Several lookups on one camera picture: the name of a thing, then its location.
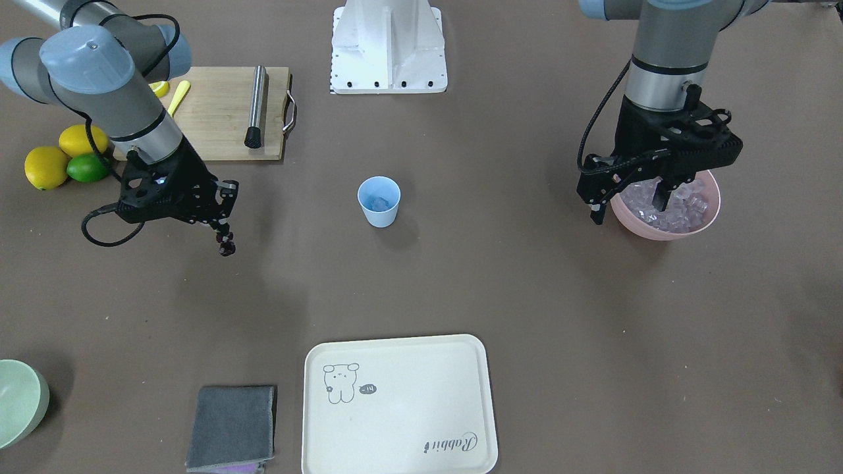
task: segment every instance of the green bowl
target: green bowl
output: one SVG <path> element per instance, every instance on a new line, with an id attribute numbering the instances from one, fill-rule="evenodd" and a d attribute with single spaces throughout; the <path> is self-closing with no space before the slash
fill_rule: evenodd
<path id="1" fill-rule="evenodd" d="M 18 360 L 0 360 L 0 450 L 31 433 L 49 404 L 41 374 Z"/>

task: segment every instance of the yellow lemon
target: yellow lemon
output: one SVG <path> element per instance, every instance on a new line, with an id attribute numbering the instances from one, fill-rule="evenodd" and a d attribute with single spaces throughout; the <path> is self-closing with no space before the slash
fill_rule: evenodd
<path id="1" fill-rule="evenodd" d="M 94 143 L 96 143 L 99 152 L 104 153 L 108 149 L 108 137 L 95 126 L 91 126 L 91 135 L 94 136 Z M 74 125 L 65 129 L 58 138 L 58 146 L 71 158 L 94 152 L 88 142 L 88 134 L 85 133 L 85 124 Z"/>
<path id="2" fill-rule="evenodd" d="M 152 88 L 153 92 L 155 93 L 155 97 L 161 99 L 169 92 L 169 83 L 167 81 L 158 81 L 157 83 L 149 84 L 149 87 Z"/>
<path id="3" fill-rule="evenodd" d="M 26 155 L 24 172 L 32 186 L 46 191 L 67 180 L 67 155 L 59 147 L 38 147 Z"/>

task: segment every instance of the folded towel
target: folded towel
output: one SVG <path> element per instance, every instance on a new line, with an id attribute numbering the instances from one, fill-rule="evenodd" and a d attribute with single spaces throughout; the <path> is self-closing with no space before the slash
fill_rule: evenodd
<path id="1" fill-rule="evenodd" d="M 196 399 L 188 472 L 263 472 L 272 459 L 275 387 L 202 387 Z"/>

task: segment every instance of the cup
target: cup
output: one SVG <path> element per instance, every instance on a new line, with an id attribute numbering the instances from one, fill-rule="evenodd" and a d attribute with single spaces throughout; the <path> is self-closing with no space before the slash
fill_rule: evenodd
<path id="1" fill-rule="evenodd" d="M 386 176 L 373 176 L 357 189 L 357 201 L 369 223 L 378 228 L 388 227 L 398 214 L 401 189 Z"/>

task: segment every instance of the cutting board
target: cutting board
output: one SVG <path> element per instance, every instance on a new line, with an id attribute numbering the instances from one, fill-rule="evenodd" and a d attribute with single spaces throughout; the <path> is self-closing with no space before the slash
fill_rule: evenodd
<path id="1" fill-rule="evenodd" d="M 193 67 L 187 74 L 170 81 L 164 108 L 173 99 L 182 80 L 191 81 L 191 90 L 175 112 L 175 122 L 193 148 L 205 161 L 281 159 L 284 154 L 284 116 L 290 88 L 289 67 L 267 67 L 269 75 L 264 147 L 243 145 L 252 101 L 253 67 Z M 119 150 L 115 158 L 125 160 Z"/>

